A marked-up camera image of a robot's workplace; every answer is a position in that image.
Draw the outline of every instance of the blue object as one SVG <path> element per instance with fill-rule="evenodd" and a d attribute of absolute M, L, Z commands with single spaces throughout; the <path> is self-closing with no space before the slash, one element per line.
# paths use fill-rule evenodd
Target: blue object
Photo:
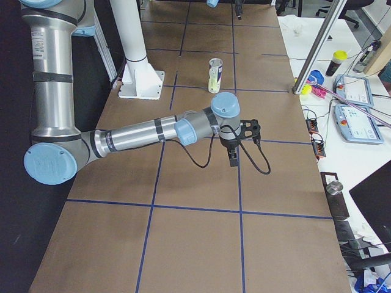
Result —
<path fill-rule="evenodd" d="M 37 143 L 24 155 L 27 173 L 40 183 L 56 185 L 74 177 L 78 165 L 72 154 L 54 143 Z"/>
<path fill-rule="evenodd" d="M 376 284 L 369 284 L 367 287 L 364 287 L 364 275 L 361 275 L 357 278 L 354 290 L 358 293 L 389 293 L 390 291 L 383 285 L 386 283 L 386 280 L 390 275 L 391 273 L 389 273 L 384 280 L 382 278 L 378 278 Z"/>
<path fill-rule="evenodd" d="M 95 25 L 78 27 L 72 35 L 75 37 L 92 37 L 93 35 L 95 35 Z"/>
<path fill-rule="evenodd" d="M 219 0 L 206 0 L 207 6 L 212 7 L 212 8 L 215 8 L 218 3 L 219 3 Z"/>
<path fill-rule="evenodd" d="M 310 76 L 308 77 L 310 82 L 316 82 L 317 84 L 324 83 L 324 76 L 321 74 L 319 70 L 312 70 Z"/>
<path fill-rule="evenodd" d="M 183 145 L 190 145 L 192 143 L 196 143 L 197 134 L 194 130 L 193 125 L 187 121 L 187 119 L 182 118 L 174 125 L 175 132 L 181 143 Z"/>
<path fill-rule="evenodd" d="M 62 0 L 19 0 L 22 4 L 32 8 L 49 8 L 57 5 Z"/>
<path fill-rule="evenodd" d="M 238 98 L 228 92 L 218 93 L 214 96 L 211 109 L 213 113 L 222 118 L 233 118 L 240 114 Z"/>

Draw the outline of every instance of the black band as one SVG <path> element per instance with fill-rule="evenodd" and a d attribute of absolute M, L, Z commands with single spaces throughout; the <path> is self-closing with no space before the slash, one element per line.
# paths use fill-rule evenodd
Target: black band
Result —
<path fill-rule="evenodd" d="M 163 127 L 161 126 L 160 118 L 155 119 L 154 122 L 155 122 L 156 133 L 158 134 L 159 141 L 165 142 L 166 138 L 164 137 L 164 134 L 163 134 Z"/>
<path fill-rule="evenodd" d="M 112 136 L 111 136 L 111 130 L 107 131 L 106 132 L 106 143 L 108 145 L 108 148 L 110 150 L 110 152 L 115 152 L 115 151 L 118 151 L 116 148 L 115 148 L 115 145 L 114 145 L 114 142 L 112 141 Z"/>
<path fill-rule="evenodd" d="M 145 55 L 145 57 L 143 59 L 140 59 L 140 60 L 136 60 L 136 61 L 133 61 L 133 60 L 129 60 L 128 58 L 125 58 L 127 61 L 130 61 L 130 62 L 140 62 L 140 61 L 143 61 L 145 58 L 147 58 L 147 55 Z"/>
<path fill-rule="evenodd" d="M 79 23 L 80 21 L 82 21 L 82 19 L 84 18 L 84 15 L 86 15 L 86 10 L 87 10 L 87 2 L 86 2 L 86 0 L 84 0 L 83 12 L 82 12 L 81 16 L 79 17 L 79 19 L 76 20 L 78 23 Z"/>
<path fill-rule="evenodd" d="M 69 74 L 34 71 L 32 73 L 32 80 L 37 82 L 67 82 L 71 84 L 73 82 L 73 76 Z"/>
<path fill-rule="evenodd" d="M 99 154 L 97 145 L 95 144 L 95 131 L 90 132 L 90 144 L 94 155 L 98 158 L 101 158 L 102 156 Z"/>
<path fill-rule="evenodd" d="M 210 126 L 219 126 L 216 116 L 214 116 L 213 111 L 210 107 L 205 108 L 203 112 L 205 113 L 207 119 L 209 120 Z"/>
<path fill-rule="evenodd" d="M 86 148 L 88 151 L 88 159 L 87 159 L 87 163 L 88 163 L 90 161 L 90 157 L 91 157 L 90 147 L 88 146 L 87 142 L 83 138 L 81 138 L 81 141 L 86 145 Z"/>
<path fill-rule="evenodd" d="M 72 142 L 74 140 L 81 139 L 81 134 L 60 137 L 32 136 L 31 139 L 36 142 Z"/>
<path fill-rule="evenodd" d="M 58 20 L 64 20 L 68 23 L 74 24 L 75 26 L 78 25 L 78 20 L 76 18 L 70 17 L 68 15 L 50 11 L 50 10 L 45 10 L 45 9 L 34 9 L 32 7 L 22 9 L 21 11 L 22 16 L 25 15 L 40 15 L 40 16 L 47 16 L 50 18 L 57 18 Z"/>

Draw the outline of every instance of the white desk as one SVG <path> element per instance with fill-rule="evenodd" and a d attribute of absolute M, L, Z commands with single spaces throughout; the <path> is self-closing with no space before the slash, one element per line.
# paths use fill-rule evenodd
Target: white desk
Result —
<path fill-rule="evenodd" d="M 279 17 L 285 47 L 290 58 L 291 69 L 294 76 L 299 75 L 304 64 L 304 60 L 296 59 L 305 59 L 307 57 L 323 22 L 322 19 L 318 18 L 301 18 L 300 21 L 305 22 L 305 25 L 302 27 L 301 33 L 296 35 L 293 30 L 284 25 L 284 19 Z M 327 41 L 324 44 L 318 55 L 318 60 L 312 68 L 313 70 L 319 70 L 322 74 L 326 72 L 329 65 L 328 60 L 331 59 L 334 51 L 344 50 L 348 53 L 349 57 L 354 56 L 361 51 L 361 47 L 344 20 L 337 20 L 337 23 L 331 32 L 331 36 L 333 40 Z M 345 61 L 334 77 L 325 77 L 324 85 L 327 88 L 332 89 L 335 76 L 339 73 L 346 73 L 345 71 L 353 60 L 354 58 Z M 350 75 L 364 76 L 364 74 L 357 74 L 352 70 L 347 73 Z M 387 95 L 385 88 L 376 75 L 370 76 L 368 79 L 370 80 L 372 93 Z M 321 99 L 313 94 L 300 97 L 301 104 L 308 106 L 309 109 L 317 114 L 317 116 L 324 115 L 328 112 L 330 98 L 330 96 L 326 96 L 325 99 Z M 391 113 L 391 99 L 375 97 L 374 103 L 375 109 Z M 348 143 L 343 140 L 339 133 L 339 130 L 335 125 L 333 113 L 334 107 L 331 109 L 328 131 L 326 130 L 327 116 L 326 118 L 318 119 L 318 128 L 321 135 L 326 138 L 327 133 L 325 149 L 327 157 L 320 159 L 318 163 L 319 171 L 337 173 L 339 180 L 344 185 L 343 195 L 350 214 L 349 224 L 351 225 L 354 234 L 356 236 L 362 236 L 364 227 L 364 234 L 368 235 L 368 240 L 375 244 L 380 243 L 380 240 L 369 227 L 367 221 L 353 202 L 349 190 L 391 160 L 391 129 L 386 127 L 380 128 L 380 132 L 384 138 L 384 143 L 382 145 Z M 391 123 L 390 117 L 381 115 L 375 111 L 372 111 L 372 113 L 388 123 Z"/>

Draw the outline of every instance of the aluminum arm tube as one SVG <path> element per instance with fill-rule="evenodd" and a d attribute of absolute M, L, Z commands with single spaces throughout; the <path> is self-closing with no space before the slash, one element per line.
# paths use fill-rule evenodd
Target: aluminum arm tube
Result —
<path fill-rule="evenodd" d="M 97 157 L 106 157 L 109 153 L 173 139 L 177 137 L 174 124 L 179 118 L 169 116 L 119 129 L 93 131 L 90 133 L 92 150 Z"/>

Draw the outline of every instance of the light blue joint cap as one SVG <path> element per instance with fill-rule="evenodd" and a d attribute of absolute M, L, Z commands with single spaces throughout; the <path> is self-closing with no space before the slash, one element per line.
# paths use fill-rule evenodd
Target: light blue joint cap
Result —
<path fill-rule="evenodd" d="M 175 132 L 183 145 L 190 145 L 197 142 L 197 134 L 193 125 L 185 118 L 174 124 Z"/>
<path fill-rule="evenodd" d="M 233 118 L 240 114 L 238 98 L 228 92 L 218 93 L 214 96 L 211 108 L 214 114 L 222 118 Z"/>
<path fill-rule="evenodd" d="M 19 0 L 22 4 L 32 8 L 49 8 L 57 5 L 62 0 Z"/>
<path fill-rule="evenodd" d="M 78 27 L 72 35 L 75 37 L 92 37 L 93 35 L 95 35 L 95 25 Z"/>
<path fill-rule="evenodd" d="M 212 8 L 215 8 L 218 3 L 219 3 L 219 0 L 206 0 L 206 4 Z"/>
<path fill-rule="evenodd" d="M 72 154 L 54 143 L 37 143 L 24 155 L 27 173 L 40 183 L 56 185 L 74 177 L 78 165 Z"/>

